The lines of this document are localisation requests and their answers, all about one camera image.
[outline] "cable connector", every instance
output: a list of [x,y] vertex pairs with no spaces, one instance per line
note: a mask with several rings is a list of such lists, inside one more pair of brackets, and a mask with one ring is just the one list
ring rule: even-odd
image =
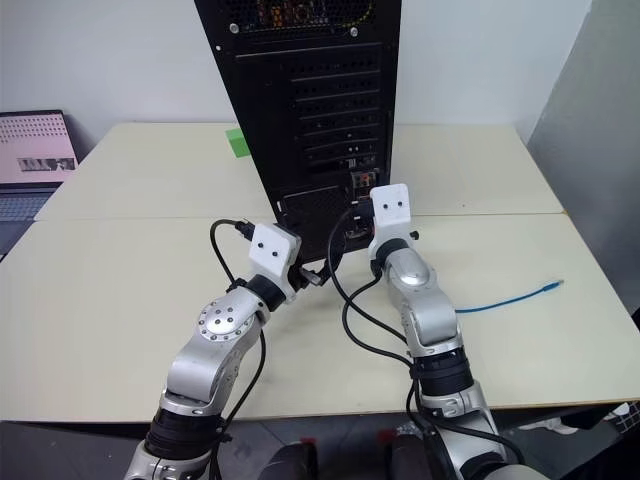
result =
[[239,220],[235,224],[236,230],[238,230],[244,238],[251,241],[253,239],[253,232],[256,226],[249,220]]
[[238,287],[245,287],[247,285],[247,281],[244,278],[236,278],[236,280],[229,285],[229,288],[225,290],[226,293],[229,293],[231,290],[235,290]]
[[358,200],[356,204],[352,205],[352,210],[354,217],[373,218],[373,200],[370,198]]
[[543,292],[548,292],[549,290],[553,290],[554,288],[558,288],[560,285],[564,283],[564,280],[558,280],[557,282],[550,283],[549,285],[545,285],[542,287]]

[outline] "white mounting bracket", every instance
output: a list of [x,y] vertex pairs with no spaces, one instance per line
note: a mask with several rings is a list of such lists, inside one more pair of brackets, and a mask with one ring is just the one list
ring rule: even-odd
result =
[[286,303],[296,298],[289,283],[289,269],[300,251],[300,238],[277,225],[259,223],[253,232],[249,261],[254,275],[262,275],[275,283],[286,297]]
[[413,245],[409,189],[404,183],[375,187],[369,194],[373,201],[375,233],[369,244],[369,259],[374,260],[378,248],[388,240],[401,238]]

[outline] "laptop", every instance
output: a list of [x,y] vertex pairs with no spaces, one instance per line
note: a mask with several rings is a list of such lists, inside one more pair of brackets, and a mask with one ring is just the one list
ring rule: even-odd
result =
[[61,110],[0,113],[0,256],[77,166]]

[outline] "green paper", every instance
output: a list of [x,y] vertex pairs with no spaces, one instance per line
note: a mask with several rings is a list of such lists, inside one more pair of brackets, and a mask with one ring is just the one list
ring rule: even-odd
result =
[[233,150],[233,154],[236,158],[248,157],[251,155],[247,141],[244,139],[244,135],[240,128],[227,130],[225,133],[227,135],[227,140],[229,140],[229,145],[231,145],[231,150]]

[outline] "laptop screen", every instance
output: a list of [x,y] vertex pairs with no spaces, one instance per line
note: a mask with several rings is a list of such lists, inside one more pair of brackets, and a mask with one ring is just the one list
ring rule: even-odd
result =
[[61,183],[77,166],[62,112],[0,114],[0,185]]

